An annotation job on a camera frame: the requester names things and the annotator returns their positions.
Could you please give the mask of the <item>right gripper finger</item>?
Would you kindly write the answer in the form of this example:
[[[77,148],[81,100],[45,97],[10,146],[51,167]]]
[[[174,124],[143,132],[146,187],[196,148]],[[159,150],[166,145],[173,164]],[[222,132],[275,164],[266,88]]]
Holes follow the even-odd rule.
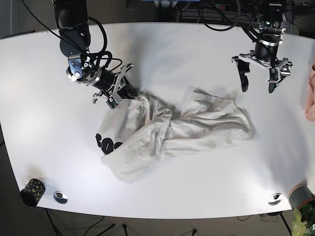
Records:
[[[122,99],[134,99],[138,96],[137,90],[128,82],[120,89],[120,97]]]

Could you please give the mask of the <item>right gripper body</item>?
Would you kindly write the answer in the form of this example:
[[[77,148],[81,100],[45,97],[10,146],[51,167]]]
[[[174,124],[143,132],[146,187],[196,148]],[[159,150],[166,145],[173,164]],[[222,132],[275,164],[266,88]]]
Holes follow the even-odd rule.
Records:
[[[120,72],[115,73],[102,68],[92,82],[92,86],[99,89],[99,93],[93,95],[93,103],[95,104],[97,101],[102,100],[112,110],[118,107],[124,100],[120,97],[120,89],[128,81],[126,73],[133,67],[134,65],[129,63],[124,65]]]

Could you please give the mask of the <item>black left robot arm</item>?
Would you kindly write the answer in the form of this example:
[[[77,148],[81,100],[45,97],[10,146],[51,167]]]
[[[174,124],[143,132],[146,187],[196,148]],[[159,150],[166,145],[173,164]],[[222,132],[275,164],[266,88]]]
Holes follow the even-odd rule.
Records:
[[[272,93],[280,83],[291,75],[292,62],[287,58],[279,60],[277,52],[283,43],[283,34],[287,29],[282,0],[261,0],[256,4],[253,18],[257,19],[258,30],[251,25],[242,27],[246,35],[255,43],[255,49],[248,54],[232,57],[236,62],[241,81],[241,89],[246,92],[249,81],[246,76],[250,73],[250,65],[254,64],[269,71],[269,93]]]

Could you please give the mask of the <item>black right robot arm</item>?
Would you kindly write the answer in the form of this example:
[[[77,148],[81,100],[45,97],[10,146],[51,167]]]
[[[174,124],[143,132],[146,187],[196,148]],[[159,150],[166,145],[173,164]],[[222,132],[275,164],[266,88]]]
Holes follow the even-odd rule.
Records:
[[[56,36],[60,39],[60,51],[68,59],[68,78],[73,83],[99,89],[99,92],[93,95],[93,103],[104,100],[111,109],[115,109],[124,100],[137,97],[136,89],[126,78],[126,73],[133,64],[123,65],[122,60],[117,59],[120,72],[108,69],[114,57],[107,50],[107,34],[98,20],[88,16],[86,1],[55,0],[53,5],[59,30]],[[89,21],[98,25],[103,36],[102,49],[96,53],[89,50]]]

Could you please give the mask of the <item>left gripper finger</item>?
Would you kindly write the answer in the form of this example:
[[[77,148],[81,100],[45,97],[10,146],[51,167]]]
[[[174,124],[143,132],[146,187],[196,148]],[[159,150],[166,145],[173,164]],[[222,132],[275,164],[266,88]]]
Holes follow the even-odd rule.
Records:
[[[246,76],[246,73],[250,73],[250,67],[248,62],[238,61],[237,68],[241,80],[241,89],[242,92],[246,92],[248,90],[249,82]]]
[[[279,69],[269,69],[269,93],[272,93],[275,88],[280,84],[281,81],[281,74]]]

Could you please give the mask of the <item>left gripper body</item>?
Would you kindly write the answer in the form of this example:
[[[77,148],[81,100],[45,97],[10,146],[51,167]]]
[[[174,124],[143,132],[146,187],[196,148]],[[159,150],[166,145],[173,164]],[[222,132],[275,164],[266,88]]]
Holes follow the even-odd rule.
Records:
[[[281,81],[291,75],[290,68],[293,67],[292,62],[290,62],[288,58],[283,58],[282,60],[272,59],[263,61],[254,54],[253,50],[251,50],[251,52],[248,54],[239,54],[238,56],[234,56],[232,57],[231,61],[236,62],[236,64],[238,61],[248,62],[249,66],[253,64],[260,69],[268,72],[269,69],[279,69],[281,74]]]

